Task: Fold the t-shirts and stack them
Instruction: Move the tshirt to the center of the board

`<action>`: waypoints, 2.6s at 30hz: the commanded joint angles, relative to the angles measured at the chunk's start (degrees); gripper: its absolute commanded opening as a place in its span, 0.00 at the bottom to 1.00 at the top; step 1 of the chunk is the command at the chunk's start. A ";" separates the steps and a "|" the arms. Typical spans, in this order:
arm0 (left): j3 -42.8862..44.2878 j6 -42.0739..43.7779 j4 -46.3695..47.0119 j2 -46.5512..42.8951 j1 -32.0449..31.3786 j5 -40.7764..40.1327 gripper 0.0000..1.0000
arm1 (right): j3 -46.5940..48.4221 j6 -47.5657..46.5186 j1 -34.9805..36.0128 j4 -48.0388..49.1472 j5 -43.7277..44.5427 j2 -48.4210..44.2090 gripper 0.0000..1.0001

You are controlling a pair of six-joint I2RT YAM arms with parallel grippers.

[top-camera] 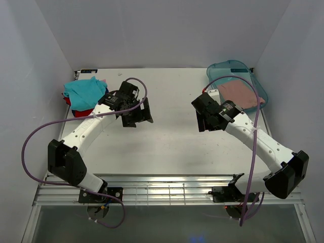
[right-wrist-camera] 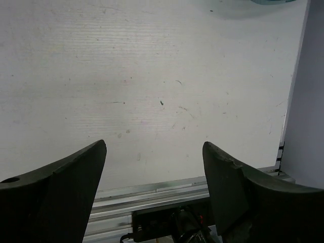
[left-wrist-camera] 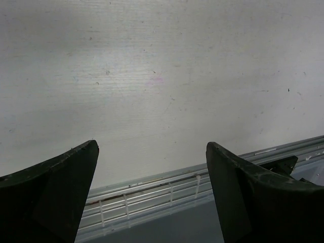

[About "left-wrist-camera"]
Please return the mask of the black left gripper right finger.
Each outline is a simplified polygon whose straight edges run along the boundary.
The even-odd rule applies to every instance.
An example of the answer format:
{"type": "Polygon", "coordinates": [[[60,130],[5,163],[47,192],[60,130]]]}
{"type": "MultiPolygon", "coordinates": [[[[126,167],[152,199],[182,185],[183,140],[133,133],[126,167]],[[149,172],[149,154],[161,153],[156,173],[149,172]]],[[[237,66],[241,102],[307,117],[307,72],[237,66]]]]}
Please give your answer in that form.
{"type": "Polygon", "coordinates": [[[323,242],[323,187],[291,176],[297,157],[259,166],[209,142],[206,159],[225,242],[323,242]]]}

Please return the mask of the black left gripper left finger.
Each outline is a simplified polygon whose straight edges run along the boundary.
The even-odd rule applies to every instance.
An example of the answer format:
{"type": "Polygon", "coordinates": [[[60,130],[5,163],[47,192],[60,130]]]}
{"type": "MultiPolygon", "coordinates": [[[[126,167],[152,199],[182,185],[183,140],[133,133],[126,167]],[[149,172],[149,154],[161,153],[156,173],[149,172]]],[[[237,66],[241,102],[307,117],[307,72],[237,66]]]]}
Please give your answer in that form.
{"type": "Polygon", "coordinates": [[[1,177],[1,242],[74,242],[99,146],[89,140],[1,177]]]}

